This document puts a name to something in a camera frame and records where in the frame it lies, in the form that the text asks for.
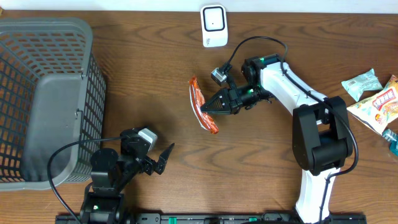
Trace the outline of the blue mouthwash bottle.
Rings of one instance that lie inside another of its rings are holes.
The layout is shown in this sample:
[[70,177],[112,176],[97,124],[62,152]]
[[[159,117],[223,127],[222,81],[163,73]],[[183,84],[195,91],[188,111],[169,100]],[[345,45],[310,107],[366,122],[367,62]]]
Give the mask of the blue mouthwash bottle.
[[398,156],[397,150],[397,134],[390,129],[386,129],[382,133],[382,137],[390,144],[389,149],[390,151]]

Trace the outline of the teal wet wipes pack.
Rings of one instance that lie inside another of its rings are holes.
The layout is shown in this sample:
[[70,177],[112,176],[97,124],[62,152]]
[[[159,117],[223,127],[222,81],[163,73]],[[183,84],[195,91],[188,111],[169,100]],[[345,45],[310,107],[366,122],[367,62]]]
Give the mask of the teal wet wipes pack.
[[354,78],[342,81],[341,85],[355,102],[360,100],[365,91],[376,91],[383,89],[373,68]]

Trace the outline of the orange Top chocolate bar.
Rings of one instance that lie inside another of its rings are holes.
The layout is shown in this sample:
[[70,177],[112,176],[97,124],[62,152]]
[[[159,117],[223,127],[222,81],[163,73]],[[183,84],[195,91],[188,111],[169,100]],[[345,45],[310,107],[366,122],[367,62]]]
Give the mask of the orange Top chocolate bar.
[[192,77],[189,81],[190,104],[200,126],[211,134],[217,134],[219,129],[214,119],[201,111],[201,106],[205,104],[205,98],[201,92],[197,77]]

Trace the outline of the yellow wiper bag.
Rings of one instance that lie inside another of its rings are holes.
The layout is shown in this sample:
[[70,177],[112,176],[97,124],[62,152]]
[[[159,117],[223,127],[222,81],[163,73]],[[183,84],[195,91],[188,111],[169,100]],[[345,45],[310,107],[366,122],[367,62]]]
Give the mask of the yellow wiper bag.
[[397,119],[397,77],[392,75],[383,90],[347,107],[355,118],[381,135]]

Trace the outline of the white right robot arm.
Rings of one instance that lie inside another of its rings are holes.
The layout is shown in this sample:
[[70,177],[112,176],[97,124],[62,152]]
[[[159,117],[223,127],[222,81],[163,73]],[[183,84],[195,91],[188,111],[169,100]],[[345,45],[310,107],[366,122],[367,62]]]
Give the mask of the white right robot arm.
[[277,54],[246,59],[241,67],[247,81],[244,86],[236,86],[230,68],[226,63],[212,71],[212,79],[228,87],[209,100],[204,99],[197,79],[190,80],[191,105],[200,125],[216,134],[214,114],[237,114],[260,101],[279,100],[293,117],[292,150],[302,168],[297,218],[301,223],[326,221],[335,177],[341,175],[345,159],[353,153],[345,102],[310,88]]

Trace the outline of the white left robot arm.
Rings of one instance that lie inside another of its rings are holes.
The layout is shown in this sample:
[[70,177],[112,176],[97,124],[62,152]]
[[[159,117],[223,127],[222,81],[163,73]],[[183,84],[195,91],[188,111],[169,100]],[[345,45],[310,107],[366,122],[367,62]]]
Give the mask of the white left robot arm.
[[157,141],[150,129],[126,129],[119,139],[121,152],[103,148],[90,159],[93,190],[85,190],[80,210],[82,223],[135,223],[134,215],[124,205],[123,189],[138,174],[162,174],[175,146],[172,143],[155,161],[147,155]]

